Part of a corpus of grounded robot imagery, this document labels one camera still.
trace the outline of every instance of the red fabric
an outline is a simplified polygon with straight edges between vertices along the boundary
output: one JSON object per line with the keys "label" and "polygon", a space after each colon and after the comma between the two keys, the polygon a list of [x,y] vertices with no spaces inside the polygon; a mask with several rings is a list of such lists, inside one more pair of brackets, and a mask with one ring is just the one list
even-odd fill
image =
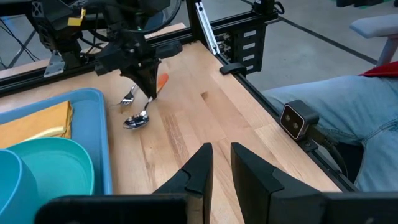
{"label": "red fabric", "polygon": [[398,62],[378,66],[362,75],[367,77],[398,77]]}

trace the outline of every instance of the blue tray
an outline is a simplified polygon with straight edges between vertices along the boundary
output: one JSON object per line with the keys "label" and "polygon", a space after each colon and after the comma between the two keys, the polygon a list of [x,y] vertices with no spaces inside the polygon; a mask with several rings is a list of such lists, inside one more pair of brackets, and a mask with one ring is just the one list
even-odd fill
{"label": "blue tray", "polygon": [[95,172],[94,194],[112,194],[105,102],[104,95],[99,90],[92,88],[74,90],[31,105],[0,113],[0,124],[27,116],[67,100],[73,106],[72,140],[81,144],[93,161]]}

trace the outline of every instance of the black clamp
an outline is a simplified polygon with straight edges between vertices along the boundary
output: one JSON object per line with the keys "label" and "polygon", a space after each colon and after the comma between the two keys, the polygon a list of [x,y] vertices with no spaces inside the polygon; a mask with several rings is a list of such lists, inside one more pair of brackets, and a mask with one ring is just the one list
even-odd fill
{"label": "black clamp", "polygon": [[246,77],[246,74],[247,74],[248,70],[241,63],[231,63],[231,64],[227,64],[227,65],[222,66],[220,68],[220,72],[223,75],[227,75],[229,73],[240,73],[244,77]]}

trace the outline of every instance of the yellow cloth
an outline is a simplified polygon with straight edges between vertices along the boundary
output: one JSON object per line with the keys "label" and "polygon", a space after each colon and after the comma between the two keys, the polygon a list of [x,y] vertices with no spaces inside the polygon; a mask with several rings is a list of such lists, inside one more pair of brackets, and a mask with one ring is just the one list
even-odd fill
{"label": "yellow cloth", "polygon": [[65,127],[66,130],[56,136],[70,139],[72,116],[73,108],[69,101],[65,101],[23,118],[0,124],[0,149],[56,127]]}

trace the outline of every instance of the teal plate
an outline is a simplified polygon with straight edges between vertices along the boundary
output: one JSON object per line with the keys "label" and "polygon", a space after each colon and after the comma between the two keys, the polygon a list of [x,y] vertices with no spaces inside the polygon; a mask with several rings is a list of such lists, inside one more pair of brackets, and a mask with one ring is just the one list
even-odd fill
{"label": "teal plate", "polygon": [[39,138],[7,148],[32,171],[40,204],[66,195],[92,195],[94,168],[90,156],[65,138]]}

